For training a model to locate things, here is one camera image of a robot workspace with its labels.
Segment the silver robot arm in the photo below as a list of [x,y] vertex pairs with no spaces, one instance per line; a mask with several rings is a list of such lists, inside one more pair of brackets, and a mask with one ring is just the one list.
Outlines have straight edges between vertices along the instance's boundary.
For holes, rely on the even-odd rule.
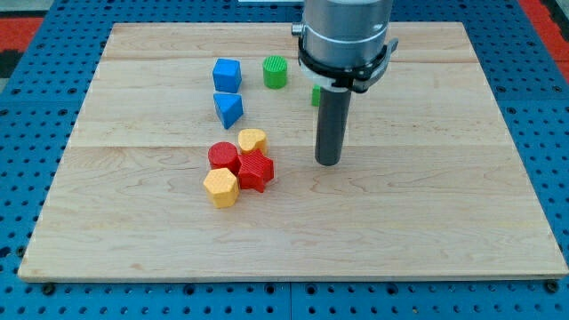
[[322,65],[362,67],[381,55],[392,6],[392,0],[306,0],[292,34]]

